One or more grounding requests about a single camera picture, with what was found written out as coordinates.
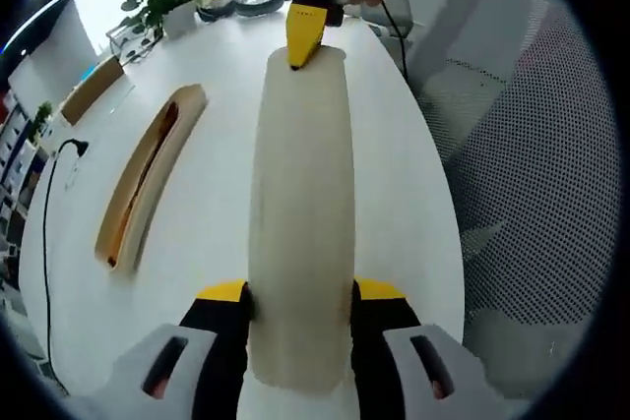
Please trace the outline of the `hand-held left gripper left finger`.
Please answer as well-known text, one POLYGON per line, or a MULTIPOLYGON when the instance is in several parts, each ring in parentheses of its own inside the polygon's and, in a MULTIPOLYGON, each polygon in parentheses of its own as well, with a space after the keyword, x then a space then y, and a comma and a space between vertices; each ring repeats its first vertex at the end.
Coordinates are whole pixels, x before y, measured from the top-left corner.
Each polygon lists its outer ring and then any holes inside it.
POLYGON ((209 286, 114 364, 114 419, 234 419, 254 302, 243 279, 209 286))

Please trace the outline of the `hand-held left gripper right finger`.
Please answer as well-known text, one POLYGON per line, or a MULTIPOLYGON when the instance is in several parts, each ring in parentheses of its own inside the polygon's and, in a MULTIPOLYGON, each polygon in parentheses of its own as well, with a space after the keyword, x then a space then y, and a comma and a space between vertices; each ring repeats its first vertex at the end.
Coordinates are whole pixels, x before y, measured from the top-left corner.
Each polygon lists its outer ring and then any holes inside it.
POLYGON ((361 419, 495 419, 497 391, 478 358, 422 324, 403 292, 353 283, 351 368, 361 419))

